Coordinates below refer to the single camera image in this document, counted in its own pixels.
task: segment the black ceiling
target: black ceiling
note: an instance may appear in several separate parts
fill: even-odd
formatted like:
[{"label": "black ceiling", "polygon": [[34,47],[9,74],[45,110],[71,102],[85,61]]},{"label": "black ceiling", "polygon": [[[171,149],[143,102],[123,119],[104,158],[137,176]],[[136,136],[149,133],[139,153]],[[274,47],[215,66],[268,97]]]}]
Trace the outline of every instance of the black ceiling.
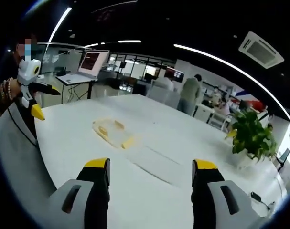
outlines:
[{"label": "black ceiling", "polygon": [[[118,40],[140,44],[107,43],[99,49],[182,59],[214,72],[246,89],[283,116],[277,104],[259,86],[232,68],[190,51],[181,44],[217,56],[247,72],[290,108],[290,4],[258,1],[49,1],[27,18],[38,41],[48,41],[66,7],[72,7],[52,42],[88,45]],[[270,69],[238,51],[249,31],[271,44],[285,59]]]}]

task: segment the green plant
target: green plant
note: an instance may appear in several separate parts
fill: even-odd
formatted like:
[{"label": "green plant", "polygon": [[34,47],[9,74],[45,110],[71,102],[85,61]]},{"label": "green plant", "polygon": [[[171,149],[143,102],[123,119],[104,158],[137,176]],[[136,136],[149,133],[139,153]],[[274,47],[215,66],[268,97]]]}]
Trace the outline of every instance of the green plant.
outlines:
[{"label": "green plant", "polygon": [[233,137],[233,154],[247,150],[251,159],[258,161],[264,157],[272,158],[275,155],[276,142],[268,128],[263,128],[253,110],[246,110],[235,115],[236,136]]}]

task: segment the white flower pot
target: white flower pot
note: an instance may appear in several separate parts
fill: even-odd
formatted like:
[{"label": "white flower pot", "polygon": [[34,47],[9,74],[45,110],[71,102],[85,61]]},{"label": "white flower pot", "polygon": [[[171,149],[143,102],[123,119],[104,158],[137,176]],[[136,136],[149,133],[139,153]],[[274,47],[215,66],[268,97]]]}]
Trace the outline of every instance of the white flower pot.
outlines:
[{"label": "white flower pot", "polygon": [[238,154],[229,154],[228,162],[237,167],[238,169],[244,169],[246,167],[254,166],[257,162],[257,159],[254,158],[252,160],[250,157],[248,157],[247,150],[244,149]]}]

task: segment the potted plant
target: potted plant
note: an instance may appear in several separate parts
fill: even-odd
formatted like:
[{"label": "potted plant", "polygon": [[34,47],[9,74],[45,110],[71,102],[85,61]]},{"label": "potted plant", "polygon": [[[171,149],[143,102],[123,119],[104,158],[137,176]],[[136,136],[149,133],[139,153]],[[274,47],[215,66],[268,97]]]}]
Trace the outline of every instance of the potted plant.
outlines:
[{"label": "potted plant", "polygon": [[238,168],[254,165],[265,157],[275,156],[276,142],[270,128],[263,128],[256,112],[246,110],[235,114],[231,161]]}]

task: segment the air conditioner unit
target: air conditioner unit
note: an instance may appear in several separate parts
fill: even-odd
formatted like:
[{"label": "air conditioner unit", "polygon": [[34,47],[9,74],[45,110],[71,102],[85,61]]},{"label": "air conditioner unit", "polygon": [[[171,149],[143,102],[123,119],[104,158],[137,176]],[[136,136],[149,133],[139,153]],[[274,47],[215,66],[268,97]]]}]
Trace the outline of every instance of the air conditioner unit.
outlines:
[{"label": "air conditioner unit", "polygon": [[284,58],[270,44],[251,31],[238,50],[266,69],[284,61]]}]

